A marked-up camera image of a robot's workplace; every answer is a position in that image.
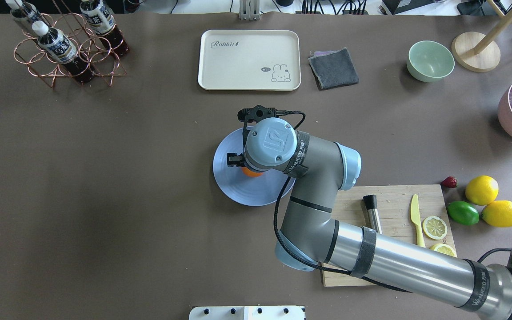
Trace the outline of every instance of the strawberry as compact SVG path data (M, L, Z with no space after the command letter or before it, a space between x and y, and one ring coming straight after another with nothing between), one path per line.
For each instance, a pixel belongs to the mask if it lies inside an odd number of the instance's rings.
M453 176L449 176L440 182L440 184L446 188L455 188L457 187L457 179Z

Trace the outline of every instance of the green bowl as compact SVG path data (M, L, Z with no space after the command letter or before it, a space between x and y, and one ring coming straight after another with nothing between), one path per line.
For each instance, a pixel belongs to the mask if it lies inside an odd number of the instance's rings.
M437 42L424 40L410 47L406 66L416 79L435 82L452 73L455 61L446 47Z

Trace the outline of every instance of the wire bottle rack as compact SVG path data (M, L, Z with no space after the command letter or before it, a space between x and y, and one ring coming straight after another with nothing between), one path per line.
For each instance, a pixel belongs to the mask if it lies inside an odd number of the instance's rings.
M127 75L120 56L114 52L117 47L112 47L106 38L96 35L88 27L86 19L81 14L71 12L64 0L60 1L68 12L63 12L56 0L52 1L60 13L59 18L54 20L49 14L41 14L41 16L49 26L61 29L64 35L78 48L80 58L87 63L87 68L78 75L90 68L94 77L103 79L108 87L112 86L114 78ZM55 87L58 78L78 76L71 75L61 64L55 62L46 51L41 49L36 44L35 36L24 31L23 34L26 39L16 45L13 57L18 63L27 67L30 75L41 79L51 88Z

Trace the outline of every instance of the bunny drawing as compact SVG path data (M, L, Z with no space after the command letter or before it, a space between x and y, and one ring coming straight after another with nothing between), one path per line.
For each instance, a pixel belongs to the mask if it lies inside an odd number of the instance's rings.
M274 72L272 73L272 82L290 82L290 71L288 71L288 66L283 64L275 64Z

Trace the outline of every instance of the gray cloth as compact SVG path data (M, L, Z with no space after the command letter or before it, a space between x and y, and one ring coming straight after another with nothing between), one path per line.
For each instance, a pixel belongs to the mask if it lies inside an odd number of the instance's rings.
M347 48L339 51L315 52L315 55L309 58L309 64L321 89L359 82L359 76Z

